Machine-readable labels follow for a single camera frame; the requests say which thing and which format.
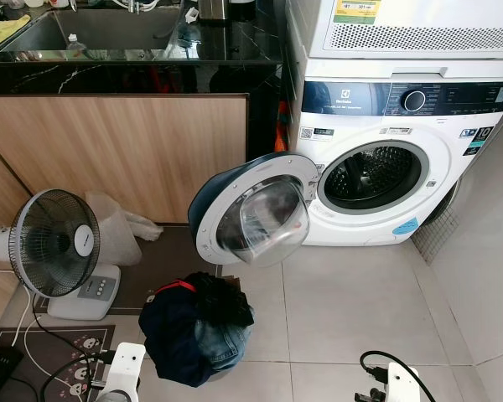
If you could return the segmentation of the white front-load washing machine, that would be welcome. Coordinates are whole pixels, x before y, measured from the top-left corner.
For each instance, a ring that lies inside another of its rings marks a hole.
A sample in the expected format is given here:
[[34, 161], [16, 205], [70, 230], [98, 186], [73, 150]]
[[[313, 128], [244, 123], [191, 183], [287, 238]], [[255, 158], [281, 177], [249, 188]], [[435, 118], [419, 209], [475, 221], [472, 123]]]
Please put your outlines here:
[[290, 110], [318, 169], [306, 245], [400, 244], [503, 119], [503, 59], [309, 59]]

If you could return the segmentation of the white clothes dryer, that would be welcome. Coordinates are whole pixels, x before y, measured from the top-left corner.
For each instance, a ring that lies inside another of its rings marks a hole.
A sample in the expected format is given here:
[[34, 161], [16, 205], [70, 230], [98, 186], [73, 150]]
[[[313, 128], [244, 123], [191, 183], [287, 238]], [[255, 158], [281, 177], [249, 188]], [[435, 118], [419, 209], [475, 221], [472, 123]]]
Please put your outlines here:
[[503, 59], [503, 0], [286, 0], [293, 48], [318, 59]]

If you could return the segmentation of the pile of dark clothes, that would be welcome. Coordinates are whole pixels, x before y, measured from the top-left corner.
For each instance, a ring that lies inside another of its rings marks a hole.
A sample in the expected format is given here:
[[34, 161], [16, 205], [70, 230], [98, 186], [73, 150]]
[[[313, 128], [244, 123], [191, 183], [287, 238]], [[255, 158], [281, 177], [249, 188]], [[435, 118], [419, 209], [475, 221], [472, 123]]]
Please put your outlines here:
[[206, 272], [159, 287], [139, 315], [159, 378], [194, 388], [243, 359], [254, 322], [239, 279]]

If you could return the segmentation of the round washer door glass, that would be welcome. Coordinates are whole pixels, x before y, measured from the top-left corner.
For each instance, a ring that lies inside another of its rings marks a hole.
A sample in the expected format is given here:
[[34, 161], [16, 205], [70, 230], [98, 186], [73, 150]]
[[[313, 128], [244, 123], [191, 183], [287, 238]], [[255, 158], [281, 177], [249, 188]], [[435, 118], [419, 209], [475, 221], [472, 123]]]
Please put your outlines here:
[[309, 196], [318, 176], [308, 157], [274, 152], [206, 180], [188, 207], [202, 260], [282, 263], [309, 236]]

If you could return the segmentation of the clear crumpled plastic bag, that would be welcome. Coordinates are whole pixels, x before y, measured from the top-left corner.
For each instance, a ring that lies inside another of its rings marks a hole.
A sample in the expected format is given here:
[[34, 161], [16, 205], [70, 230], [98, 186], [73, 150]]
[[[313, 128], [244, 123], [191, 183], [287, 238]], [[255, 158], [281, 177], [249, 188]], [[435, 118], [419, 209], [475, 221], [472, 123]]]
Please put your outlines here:
[[106, 193], [88, 191], [86, 202], [93, 209], [101, 230], [101, 265], [137, 265], [142, 260], [142, 249], [137, 238], [155, 241], [163, 233], [163, 227], [151, 219], [122, 209]]

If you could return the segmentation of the black counter with sink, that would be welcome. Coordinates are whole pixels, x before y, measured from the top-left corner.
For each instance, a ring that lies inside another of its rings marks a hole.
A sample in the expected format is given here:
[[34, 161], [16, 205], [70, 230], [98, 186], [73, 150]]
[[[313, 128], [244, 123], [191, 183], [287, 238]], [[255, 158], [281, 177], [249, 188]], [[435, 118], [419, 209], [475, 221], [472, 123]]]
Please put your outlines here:
[[[7, 11], [9, 19], [32, 19], [0, 43], [0, 95], [279, 92], [283, 0], [251, 0], [224, 23], [187, 23], [195, 0], [147, 1], [154, 8], [141, 13], [113, 0]], [[65, 59], [72, 33], [87, 59]]]

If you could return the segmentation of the grey panda print mat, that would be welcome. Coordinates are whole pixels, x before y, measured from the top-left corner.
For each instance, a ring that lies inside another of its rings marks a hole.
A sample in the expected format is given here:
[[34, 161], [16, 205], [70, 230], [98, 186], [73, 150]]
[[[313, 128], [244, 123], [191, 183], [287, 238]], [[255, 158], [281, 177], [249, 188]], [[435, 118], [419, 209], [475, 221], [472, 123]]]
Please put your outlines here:
[[[114, 348], [115, 326], [51, 327], [51, 334], [33, 326], [23, 328], [14, 347], [23, 359], [13, 371], [15, 380], [0, 390], [0, 402], [38, 402], [36, 392], [50, 374], [80, 353], [100, 353]], [[99, 390], [87, 384], [86, 365], [77, 363], [61, 370], [49, 383], [45, 402], [93, 402]]]

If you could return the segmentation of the white electric floor fan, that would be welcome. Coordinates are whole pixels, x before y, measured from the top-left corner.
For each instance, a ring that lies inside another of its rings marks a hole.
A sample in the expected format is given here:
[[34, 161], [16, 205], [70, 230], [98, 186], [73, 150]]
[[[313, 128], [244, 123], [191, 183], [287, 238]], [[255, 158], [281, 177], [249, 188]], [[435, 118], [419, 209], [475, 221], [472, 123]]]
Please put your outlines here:
[[65, 190], [34, 195], [0, 227], [0, 261], [29, 294], [45, 299], [50, 317], [98, 321], [109, 312], [121, 271], [101, 261], [101, 226], [88, 203]]

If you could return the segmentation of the clear plastic bottle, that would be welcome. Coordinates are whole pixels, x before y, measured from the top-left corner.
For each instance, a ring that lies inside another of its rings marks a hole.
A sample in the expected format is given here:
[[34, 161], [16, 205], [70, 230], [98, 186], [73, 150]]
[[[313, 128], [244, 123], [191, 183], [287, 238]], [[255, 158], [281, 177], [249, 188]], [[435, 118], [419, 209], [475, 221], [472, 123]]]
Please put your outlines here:
[[71, 33], [67, 38], [67, 46], [65, 50], [66, 60], [87, 59], [87, 46], [78, 39], [78, 34]]

